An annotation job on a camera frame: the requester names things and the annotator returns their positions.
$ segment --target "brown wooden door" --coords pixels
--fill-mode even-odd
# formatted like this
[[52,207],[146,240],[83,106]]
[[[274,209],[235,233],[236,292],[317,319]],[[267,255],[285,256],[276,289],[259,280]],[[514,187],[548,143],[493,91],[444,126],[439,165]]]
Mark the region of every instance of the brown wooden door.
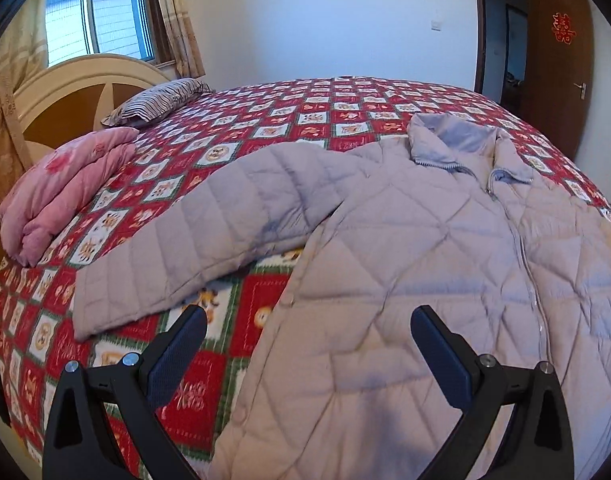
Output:
[[571,159],[588,113],[593,62],[588,0],[528,0],[521,118]]

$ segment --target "jacket collar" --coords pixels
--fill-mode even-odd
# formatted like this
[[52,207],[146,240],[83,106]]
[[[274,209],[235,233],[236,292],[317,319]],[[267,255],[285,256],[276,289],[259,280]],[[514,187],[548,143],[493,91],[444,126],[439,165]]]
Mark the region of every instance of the jacket collar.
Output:
[[410,155],[422,166],[461,171],[490,190],[494,180],[529,184],[533,169],[525,164],[508,133],[479,126],[452,114],[416,114],[408,125]]

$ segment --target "jacket zipper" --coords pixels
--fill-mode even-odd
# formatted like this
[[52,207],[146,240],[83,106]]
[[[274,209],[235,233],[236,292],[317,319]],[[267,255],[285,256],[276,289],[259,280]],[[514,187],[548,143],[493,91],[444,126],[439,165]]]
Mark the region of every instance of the jacket zipper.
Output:
[[541,304],[541,298],[539,297],[539,292],[537,289],[535,278],[532,272],[530,271],[530,267],[527,265],[527,256],[525,255],[525,246],[523,244],[521,234],[519,234],[519,230],[514,225],[514,222],[512,222],[512,220],[510,219],[508,215],[508,211],[506,210],[505,206],[501,203],[498,197],[494,194],[494,191],[492,189],[492,183],[495,180],[494,178],[495,173],[499,173],[499,172],[506,173],[509,176],[511,176],[513,179],[515,179],[516,181],[521,182],[523,184],[529,184],[530,182],[532,182],[532,179],[527,180],[527,181],[522,180],[520,178],[514,177],[508,170],[505,170],[504,168],[497,168],[496,170],[493,170],[492,173],[490,173],[490,179],[488,180],[487,193],[488,195],[490,195],[490,198],[492,198],[494,202],[499,202],[499,205],[503,208],[503,212],[505,213],[506,219],[508,220],[509,229],[512,233],[512,237],[514,238],[515,247],[517,245],[519,247],[519,253],[521,254],[521,262],[525,269],[525,274],[527,275],[527,283],[529,284],[528,290],[529,290],[530,297],[531,297],[530,302],[532,304],[533,310],[535,311],[535,314],[537,316],[537,321],[539,324],[539,356],[542,360],[548,360],[552,362],[552,355],[551,355],[551,350],[550,350],[550,340],[548,338],[549,330],[547,326],[547,320],[545,318],[545,312],[543,310],[543,304]]
[[476,175],[470,168],[459,162],[448,162],[447,164],[441,164],[440,162],[430,162],[429,160],[422,160],[421,158],[414,157],[412,157],[412,162],[418,164],[419,166],[425,166],[426,168],[438,168],[439,170],[447,171],[460,170],[463,171],[463,173],[467,173],[476,178]]
[[[464,166],[463,164],[460,164],[459,162],[450,162],[448,164],[441,164],[439,162],[430,162],[428,160],[422,160],[422,159],[416,159],[416,158],[412,158],[412,160],[420,166],[425,166],[428,168],[439,168],[439,170],[448,170],[448,171],[460,170],[460,171],[463,171],[463,173],[467,173],[469,175],[472,175],[474,178],[476,178],[476,175],[472,172],[472,170],[470,170],[470,168],[468,168],[467,166]],[[547,322],[545,320],[545,313],[543,310],[543,305],[541,304],[539,293],[537,291],[537,284],[535,283],[534,276],[532,275],[532,272],[530,272],[530,268],[527,265],[527,256],[525,256],[525,247],[523,245],[523,240],[521,239],[521,235],[519,234],[518,229],[514,225],[514,222],[511,221],[508,215],[508,211],[505,209],[505,206],[499,201],[499,199],[496,197],[492,189],[492,183],[495,180],[497,180],[496,177],[499,173],[504,173],[508,175],[510,178],[512,178],[513,180],[520,182],[521,184],[531,184],[532,179],[531,178],[518,178],[507,168],[495,168],[494,170],[490,172],[490,176],[488,178],[487,193],[494,202],[499,202],[499,204],[503,208],[503,212],[505,213],[506,219],[508,221],[510,232],[512,233],[512,238],[514,238],[515,250],[517,248],[519,249],[519,255],[521,256],[521,262],[523,264],[523,267],[525,269],[525,274],[527,276],[528,291],[531,297],[530,302],[532,304],[533,310],[535,311],[535,314],[537,316],[537,321],[539,324],[539,355],[540,355],[540,358],[543,360],[547,359],[548,361],[552,362],[552,357],[551,357],[551,352],[550,352],[550,342],[548,338],[549,332],[547,329]]]

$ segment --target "jacket sleeve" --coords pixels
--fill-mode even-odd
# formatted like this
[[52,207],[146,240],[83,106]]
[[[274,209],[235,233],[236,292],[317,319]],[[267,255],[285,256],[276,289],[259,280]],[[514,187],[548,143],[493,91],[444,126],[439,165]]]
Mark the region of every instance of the jacket sleeve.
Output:
[[284,142],[220,168],[78,271],[76,339],[167,310],[210,280],[304,245],[375,165],[359,153]]

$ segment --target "window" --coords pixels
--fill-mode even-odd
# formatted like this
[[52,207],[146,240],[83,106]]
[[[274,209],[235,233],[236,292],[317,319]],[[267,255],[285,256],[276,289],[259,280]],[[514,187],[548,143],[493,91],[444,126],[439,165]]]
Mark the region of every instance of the window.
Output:
[[[164,34],[152,33],[157,12],[160,15],[150,0],[47,0],[49,65],[97,53],[167,61]],[[159,32],[162,27],[154,29]]]

